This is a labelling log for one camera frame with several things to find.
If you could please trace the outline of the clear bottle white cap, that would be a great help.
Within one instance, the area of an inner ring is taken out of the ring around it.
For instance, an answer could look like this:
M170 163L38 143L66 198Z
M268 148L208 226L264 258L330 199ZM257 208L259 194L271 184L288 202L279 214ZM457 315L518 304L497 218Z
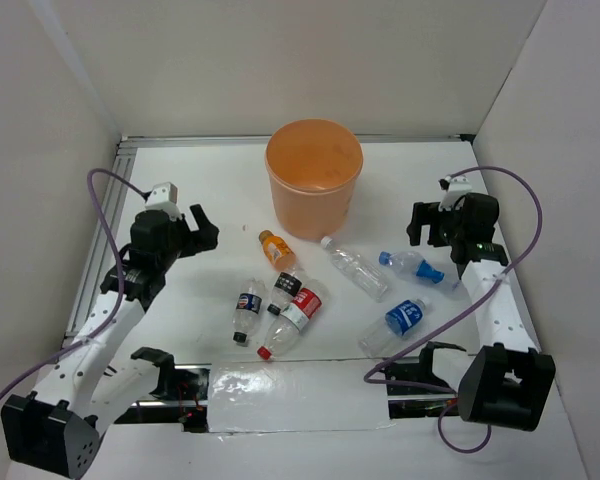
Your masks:
M324 236L320 246L331 264L372 300L380 302L389 290L385 275L366 258L344 247L330 236Z

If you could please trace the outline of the crushed blue cap bottle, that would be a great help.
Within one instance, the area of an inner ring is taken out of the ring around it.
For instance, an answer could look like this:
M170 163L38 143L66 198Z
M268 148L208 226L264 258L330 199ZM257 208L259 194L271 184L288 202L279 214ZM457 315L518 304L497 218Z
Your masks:
M454 294L460 284L457 278L435 267L415 251L395 253L382 251L378 261L381 266L388 268L396 278L435 288L444 294Z

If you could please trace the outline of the pepsi label bottle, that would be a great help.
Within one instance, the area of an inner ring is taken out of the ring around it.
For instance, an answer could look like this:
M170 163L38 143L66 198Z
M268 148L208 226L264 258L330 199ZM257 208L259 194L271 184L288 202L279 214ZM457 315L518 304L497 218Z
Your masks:
M247 346L260 326L260 312L266 287L262 280L249 278L241 288L232 317L233 341Z

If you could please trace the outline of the orange juice bottle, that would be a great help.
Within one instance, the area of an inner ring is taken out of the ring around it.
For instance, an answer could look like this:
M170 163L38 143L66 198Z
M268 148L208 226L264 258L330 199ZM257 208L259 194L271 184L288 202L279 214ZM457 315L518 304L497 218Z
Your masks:
M270 230L261 231L258 239L264 255L277 271L291 268L296 263L296 255L288 244Z

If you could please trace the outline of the black label bottle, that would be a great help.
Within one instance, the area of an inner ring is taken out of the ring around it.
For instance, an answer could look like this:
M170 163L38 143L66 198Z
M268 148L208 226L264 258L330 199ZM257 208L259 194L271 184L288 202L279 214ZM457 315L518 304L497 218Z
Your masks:
M304 283L304 271L289 268L280 272L271 289L267 311L278 316L296 297Z

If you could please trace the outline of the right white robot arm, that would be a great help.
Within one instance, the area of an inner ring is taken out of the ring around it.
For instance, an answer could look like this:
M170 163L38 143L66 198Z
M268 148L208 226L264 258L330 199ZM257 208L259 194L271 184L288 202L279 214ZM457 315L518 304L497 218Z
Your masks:
M410 243L449 247L472 302L480 349L430 341L420 351L416 381L428 392L453 391L460 417L471 423L521 431L537 428L554 381L553 358L527 332L505 270L509 259L493 240L499 217L496 198L479 193L449 203L417 202L406 228Z

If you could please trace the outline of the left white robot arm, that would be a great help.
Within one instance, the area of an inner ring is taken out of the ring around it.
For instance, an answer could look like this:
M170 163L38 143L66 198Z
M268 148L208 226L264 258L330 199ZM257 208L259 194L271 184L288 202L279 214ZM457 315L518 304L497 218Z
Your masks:
M108 428L144 394L156 399L176 390L174 357L141 347L114 365L119 347L140 323L180 258L211 251L218 228L203 208L181 213L145 210L136 215L130 241L118 252L79 334L52 370L26 395L12 394L0 417L9 457L68 479L91 467Z

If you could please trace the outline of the blue label water bottle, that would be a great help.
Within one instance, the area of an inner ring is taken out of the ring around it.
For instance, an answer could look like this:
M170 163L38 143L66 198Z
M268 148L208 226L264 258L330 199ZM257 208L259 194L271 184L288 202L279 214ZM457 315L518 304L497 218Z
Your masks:
M431 306L425 296L407 299L376 319L360 335L358 346L369 358L380 358L401 345Z

